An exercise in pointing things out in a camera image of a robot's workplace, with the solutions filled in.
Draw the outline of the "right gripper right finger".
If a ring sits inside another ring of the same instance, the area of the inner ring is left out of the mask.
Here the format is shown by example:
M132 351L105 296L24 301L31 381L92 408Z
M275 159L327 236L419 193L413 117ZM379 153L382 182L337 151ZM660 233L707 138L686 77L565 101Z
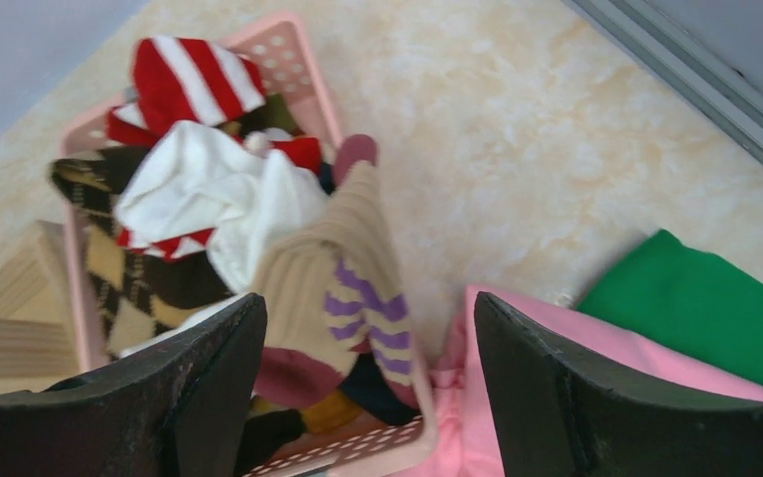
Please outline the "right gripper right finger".
M671 383L489 292L474 325L509 476L763 476L763 402Z

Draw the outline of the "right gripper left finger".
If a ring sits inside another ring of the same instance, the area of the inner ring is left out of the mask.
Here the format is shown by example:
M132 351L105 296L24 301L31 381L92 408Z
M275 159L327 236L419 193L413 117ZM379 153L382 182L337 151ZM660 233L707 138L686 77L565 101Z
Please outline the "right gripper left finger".
M249 294L41 392L0 395L0 476L230 476L267 324Z

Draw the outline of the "brown argyle sock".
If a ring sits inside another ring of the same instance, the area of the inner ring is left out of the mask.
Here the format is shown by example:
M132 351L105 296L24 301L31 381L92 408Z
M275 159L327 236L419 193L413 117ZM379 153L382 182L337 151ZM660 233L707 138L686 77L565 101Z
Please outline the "brown argyle sock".
M54 187L88 221L84 257L107 354L174 330L232 293L204 252L167 262L117 243L123 227L113 207L148 150L114 146L53 161Z

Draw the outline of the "wooden clothes rack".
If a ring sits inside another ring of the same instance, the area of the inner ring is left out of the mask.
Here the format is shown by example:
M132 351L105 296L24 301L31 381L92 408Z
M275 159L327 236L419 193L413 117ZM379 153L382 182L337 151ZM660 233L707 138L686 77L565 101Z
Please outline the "wooden clothes rack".
M38 221L0 250L0 394L78 371L64 230Z

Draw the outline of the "green cloth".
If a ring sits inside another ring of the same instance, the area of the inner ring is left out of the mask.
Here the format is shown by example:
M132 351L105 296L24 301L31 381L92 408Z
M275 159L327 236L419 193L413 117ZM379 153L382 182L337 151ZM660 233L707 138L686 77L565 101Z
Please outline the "green cloth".
M763 387L763 283L666 230L616 262L575 308Z

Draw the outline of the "purple striped tan sock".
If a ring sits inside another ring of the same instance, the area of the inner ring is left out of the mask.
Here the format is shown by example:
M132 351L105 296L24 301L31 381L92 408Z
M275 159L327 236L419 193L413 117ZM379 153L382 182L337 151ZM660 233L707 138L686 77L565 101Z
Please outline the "purple striped tan sock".
M281 238L261 259L250 290L267 325L255 392L282 406L311 406L341 387L359 359L416 408L412 322L382 212L378 146L346 138L324 212Z

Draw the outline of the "red white striped sock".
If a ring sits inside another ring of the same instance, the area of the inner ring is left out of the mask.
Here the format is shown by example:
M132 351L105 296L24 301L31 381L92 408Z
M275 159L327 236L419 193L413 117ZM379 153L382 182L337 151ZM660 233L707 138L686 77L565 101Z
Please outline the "red white striped sock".
M258 66L246 57L213 42L154 36L141 40L132 64L134 100L113 107L106 115L107 136L125 145L150 150L179 121L193 121L218 129L245 150L259 154L269 149L284 152L295 166L318 179L323 165L316 138L273 138L270 130L233 132L229 125L243 120L267 103ZM139 244L124 226L117 241L137 252L176 261L205 250L209 230Z

